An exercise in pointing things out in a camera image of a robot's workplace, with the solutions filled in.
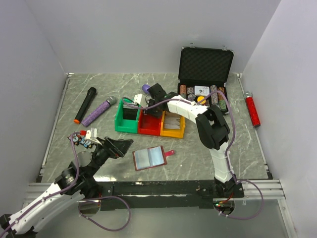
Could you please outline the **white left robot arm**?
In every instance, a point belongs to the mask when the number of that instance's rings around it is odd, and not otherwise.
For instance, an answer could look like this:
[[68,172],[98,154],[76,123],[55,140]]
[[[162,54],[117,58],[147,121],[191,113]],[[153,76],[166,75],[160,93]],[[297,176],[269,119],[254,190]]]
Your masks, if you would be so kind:
[[89,162],[82,166],[78,157],[62,171],[61,175],[40,196],[14,214],[4,214],[0,218],[3,229],[1,237],[34,238],[52,218],[69,206],[79,202],[98,203],[113,196],[102,196],[102,188],[94,179],[95,173],[107,159],[122,158],[131,147],[132,139],[114,140],[109,137],[97,138],[94,152]]

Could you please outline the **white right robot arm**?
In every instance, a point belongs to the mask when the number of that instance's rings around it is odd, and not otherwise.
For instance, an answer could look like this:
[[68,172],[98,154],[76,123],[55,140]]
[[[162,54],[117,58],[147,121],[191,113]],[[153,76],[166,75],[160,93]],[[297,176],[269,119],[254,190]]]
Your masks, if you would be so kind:
[[175,92],[166,93],[160,84],[148,89],[151,96],[147,112],[153,116],[169,112],[195,123],[202,144],[209,149],[215,169],[217,194],[228,197],[233,192],[236,176],[230,162],[229,126],[217,106],[203,106],[189,101]]

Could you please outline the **red leather card holder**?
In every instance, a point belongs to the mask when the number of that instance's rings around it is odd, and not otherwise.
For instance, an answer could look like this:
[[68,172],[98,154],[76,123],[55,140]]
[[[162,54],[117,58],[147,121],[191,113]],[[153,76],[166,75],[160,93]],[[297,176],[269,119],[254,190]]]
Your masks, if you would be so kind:
[[164,151],[163,146],[156,146],[133,151],[133,161],[136,171],[164,166],[167,164],[166,158],[174,155],[175,150]]

